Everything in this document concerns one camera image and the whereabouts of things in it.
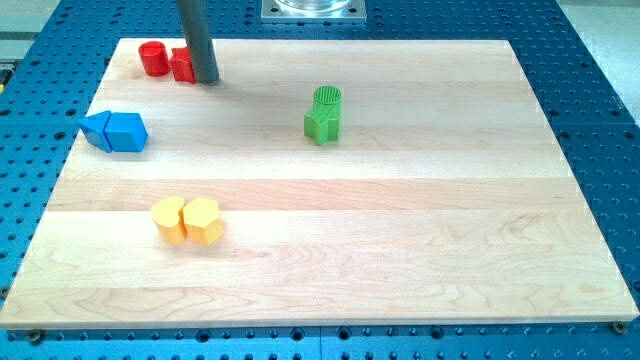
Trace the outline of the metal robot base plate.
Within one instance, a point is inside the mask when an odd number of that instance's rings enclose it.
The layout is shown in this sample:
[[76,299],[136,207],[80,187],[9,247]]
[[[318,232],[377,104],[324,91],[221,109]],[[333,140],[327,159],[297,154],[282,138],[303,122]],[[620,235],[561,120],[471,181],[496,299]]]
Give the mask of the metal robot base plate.
[[365,22],[365,0],[262,0],[260,18],[267,23]]

